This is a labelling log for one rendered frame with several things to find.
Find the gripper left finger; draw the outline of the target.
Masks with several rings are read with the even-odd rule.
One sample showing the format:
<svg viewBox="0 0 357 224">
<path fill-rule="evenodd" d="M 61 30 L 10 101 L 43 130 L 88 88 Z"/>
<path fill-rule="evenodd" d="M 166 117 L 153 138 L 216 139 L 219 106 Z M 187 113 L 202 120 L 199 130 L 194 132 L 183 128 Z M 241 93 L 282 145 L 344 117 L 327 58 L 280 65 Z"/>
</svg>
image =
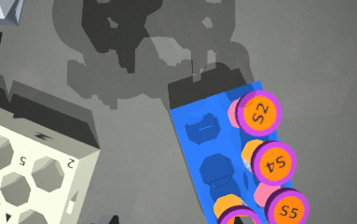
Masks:
<svg viewBox="0 0 357 224">
<path fill-rule="evenodd" d="M 102 215 L 96 224 L 119 224 L 118 216 Z"/>
</svg>

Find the blue tube rack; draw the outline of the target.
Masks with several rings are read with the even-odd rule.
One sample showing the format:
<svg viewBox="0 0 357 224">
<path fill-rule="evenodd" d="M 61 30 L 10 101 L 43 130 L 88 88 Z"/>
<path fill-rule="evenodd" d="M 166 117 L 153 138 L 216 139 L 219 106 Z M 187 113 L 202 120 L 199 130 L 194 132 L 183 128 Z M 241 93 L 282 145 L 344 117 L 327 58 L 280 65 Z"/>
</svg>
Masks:
<svg viewBox="0 0 357 224">
<path fill-rule="evenodd" d="M 208 224 L 217 224 L 213 208 L 218 198 L 229 194 L 241 197 L 262 224 L 267 222 L 254 199 L 261 182 L 245 168 L 241 153 L 247 142 L 279 137 L 276 130 L 266 136 L 248 135 L 231 125 L 227 113 L 233 100 L 257 90 L 263 90 L 260 80 L 170 110 Z"/>
</svg>

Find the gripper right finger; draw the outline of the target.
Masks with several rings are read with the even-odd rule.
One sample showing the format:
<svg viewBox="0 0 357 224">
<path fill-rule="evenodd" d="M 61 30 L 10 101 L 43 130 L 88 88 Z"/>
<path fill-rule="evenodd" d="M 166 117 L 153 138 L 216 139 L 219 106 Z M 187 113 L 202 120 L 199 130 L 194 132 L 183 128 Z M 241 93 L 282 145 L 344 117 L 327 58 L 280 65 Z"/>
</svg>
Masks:
<svg viewBox="0 0 357 224">
<path fill-rule="evenodd" d="M 251 217 L 235 217 L 234 224 L 255 224 Z"/>
</svg>

